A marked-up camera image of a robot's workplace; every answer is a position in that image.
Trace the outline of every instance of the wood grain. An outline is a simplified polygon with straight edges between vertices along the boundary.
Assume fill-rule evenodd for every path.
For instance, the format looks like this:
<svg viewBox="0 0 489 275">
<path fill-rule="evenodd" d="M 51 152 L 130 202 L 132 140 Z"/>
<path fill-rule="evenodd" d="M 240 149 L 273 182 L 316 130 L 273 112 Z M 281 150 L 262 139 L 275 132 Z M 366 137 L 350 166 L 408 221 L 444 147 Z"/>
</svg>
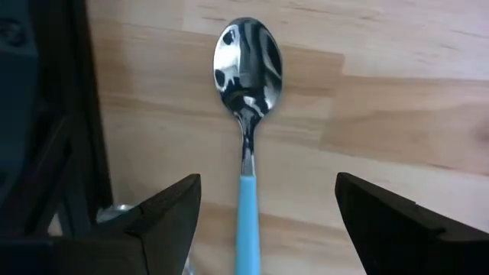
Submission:
<svg viewBox="0 0 489 275">
<path fill-rule="evenodd" d="M 349 172 L 489 231 L 489 26 L 473 0 L 90 0 L 112 188 L 135 204 L 202 174 L 192 257 L 230 274 L 238 124 L 212 81 L 217 35 L 254 16 L 284 93 L 256 137 L 264 274 L 364 273 L 334 196 Z"/>
<path fill-rule="evenodd" d="M 489 175 L 489 82 L 345 77 L 322 148 Z"/>
<path fill-rule="evenodd" d="M 488 79 L 487 11 L 484 0 L 186 0 L 183 29 L 218 34 L 253 16 L 281 43 L 344 54 L 349 75 Z"/>
</svg>

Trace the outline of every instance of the spoon neck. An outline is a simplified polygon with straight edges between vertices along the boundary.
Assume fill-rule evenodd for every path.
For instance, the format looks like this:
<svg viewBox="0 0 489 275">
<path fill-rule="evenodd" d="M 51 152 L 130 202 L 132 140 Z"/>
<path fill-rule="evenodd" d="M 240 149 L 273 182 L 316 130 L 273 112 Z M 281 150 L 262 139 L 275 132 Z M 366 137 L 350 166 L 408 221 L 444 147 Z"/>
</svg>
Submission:
<svg viewBox="0 0 489 275">
<path fill-rule="evenodd" d="M 241 174 L 254 176 L 254 131 L 243 131 Z"/>
</svg>

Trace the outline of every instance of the spoon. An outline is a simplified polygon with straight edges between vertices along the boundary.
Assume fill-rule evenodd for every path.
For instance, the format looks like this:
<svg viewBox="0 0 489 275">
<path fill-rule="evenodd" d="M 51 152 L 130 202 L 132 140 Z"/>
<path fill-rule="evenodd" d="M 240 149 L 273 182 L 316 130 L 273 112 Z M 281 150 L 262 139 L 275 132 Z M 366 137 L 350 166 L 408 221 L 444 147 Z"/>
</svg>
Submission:
<svg viewBox="0 0 489 275">
<path fill-rule="evenodd" d="M 214 81 L 243 134 L 236 232 L 236 275 L 260 274 L 260 227 L 254 173 L 254 129 L 282 92 L 282 58 L 274 38 L 253 18 L 238 18 L 214 52 Z"/>
</svg>

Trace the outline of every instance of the spoon handle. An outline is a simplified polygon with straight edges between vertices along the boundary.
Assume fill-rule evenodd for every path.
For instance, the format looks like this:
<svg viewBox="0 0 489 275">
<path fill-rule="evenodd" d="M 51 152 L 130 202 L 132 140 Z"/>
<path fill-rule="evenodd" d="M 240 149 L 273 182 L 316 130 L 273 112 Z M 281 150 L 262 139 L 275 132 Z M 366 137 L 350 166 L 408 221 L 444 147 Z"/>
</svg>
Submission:
<svg viewBox="0 0 489 275">
<path fill-rule="evenodd" d="M 260 225 L 256 176 L 239 178 L 236 275 L 260 275 Z"/>
</svg>

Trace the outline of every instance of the blue plastic handle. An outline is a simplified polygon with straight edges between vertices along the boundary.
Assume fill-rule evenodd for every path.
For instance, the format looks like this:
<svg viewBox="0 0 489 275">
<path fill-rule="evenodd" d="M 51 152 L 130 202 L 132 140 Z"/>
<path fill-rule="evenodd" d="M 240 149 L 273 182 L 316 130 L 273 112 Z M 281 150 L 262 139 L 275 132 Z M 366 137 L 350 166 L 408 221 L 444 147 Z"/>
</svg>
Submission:
<svg viewBox="0 0 489 275">
<path fill-rule="evenodd" d="M 260 225 L 256 176 L 240 176 L 236 275 L 260 275 Z"/>
</svg>

